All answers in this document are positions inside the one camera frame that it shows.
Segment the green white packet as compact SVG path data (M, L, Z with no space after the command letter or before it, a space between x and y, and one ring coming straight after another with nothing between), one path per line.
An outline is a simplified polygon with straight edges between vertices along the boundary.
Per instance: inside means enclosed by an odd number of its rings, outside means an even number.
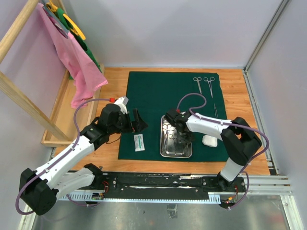
M134 135L135 151L144 151L145 145L143 141L143 134Z

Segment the steel instrument tray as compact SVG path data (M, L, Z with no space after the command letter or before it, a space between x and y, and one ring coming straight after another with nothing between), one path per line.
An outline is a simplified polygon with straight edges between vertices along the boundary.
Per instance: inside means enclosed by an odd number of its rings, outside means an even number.
M165 158L187 159L192 156L192 144L182 142L174 126L161 117L160 127L160 154Z

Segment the dark green surgical cloth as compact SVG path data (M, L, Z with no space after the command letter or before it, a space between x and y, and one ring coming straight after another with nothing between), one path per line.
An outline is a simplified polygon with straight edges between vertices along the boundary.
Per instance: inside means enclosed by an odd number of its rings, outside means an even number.
M194 77L202 77L199 93ZM204 77L215 77L212 82L213 98ZM224 98L217 73L191 72L130 72L126 97L129 99L127 110L138 109L143 121L148 124L143 134L144 151L135 151L134 135L123 134L119 143L118 159L145 161L183 161L180 158L165 158L160 154L161 117L170 109L179 108L182 112L190 107L200 106L206 99L207 104L196 112L215 117L214 105L218 118L226 119Z

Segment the steel tweezers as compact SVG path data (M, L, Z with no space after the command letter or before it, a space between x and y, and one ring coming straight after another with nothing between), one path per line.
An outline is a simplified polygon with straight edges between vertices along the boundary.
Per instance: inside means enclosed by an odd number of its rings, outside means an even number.
M214 113L215 113L215 117L218 118L218 110L217 110L217 107L216 107L216 104L213 103L214 105Z

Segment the white cotton balls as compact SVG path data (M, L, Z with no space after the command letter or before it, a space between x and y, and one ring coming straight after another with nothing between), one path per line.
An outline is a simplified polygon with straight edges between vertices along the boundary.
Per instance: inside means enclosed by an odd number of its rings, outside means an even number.
M204 135L202 138L202 143L203 145L215 148L218 145L218 139L216 137Z

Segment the steel forceps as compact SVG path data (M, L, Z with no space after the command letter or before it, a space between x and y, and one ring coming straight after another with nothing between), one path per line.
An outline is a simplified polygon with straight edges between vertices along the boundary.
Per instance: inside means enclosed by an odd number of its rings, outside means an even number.
M197 83L199 93L202 94L202 89L201 89L202 77L194 77L193 80Z
M208 77L204 77L203 80L208 83L210 94L211 94L211 97L213 98L212 82L215 81L215 77L209 77L209 78Z

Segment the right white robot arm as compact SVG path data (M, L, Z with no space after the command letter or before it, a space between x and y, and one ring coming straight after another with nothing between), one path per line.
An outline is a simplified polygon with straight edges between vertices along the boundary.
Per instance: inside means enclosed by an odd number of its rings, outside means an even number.
M234 180L262 146L256 130L241 117L223 120L192 111L181 114L171 109L165 119L175 128L177 142L184 146L194 141L194 133L208 135L224 143L228 159L217 175L218 188L224 192L234 187Z

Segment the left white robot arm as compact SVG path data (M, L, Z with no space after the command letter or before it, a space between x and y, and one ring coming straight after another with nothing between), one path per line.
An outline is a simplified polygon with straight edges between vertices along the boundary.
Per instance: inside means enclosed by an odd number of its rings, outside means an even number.
M138 133L148 127L137 109L134 120L124 104L109 103L88 126L78 132L77 138L59 155L36 170L25 169L20 176L19 193L15 201L16 210L22 199L32 213L41 216L52 209L57 200L81 187L98 189L102 186L101 170L93 164L66 175L72 166L107 143L113 134Z

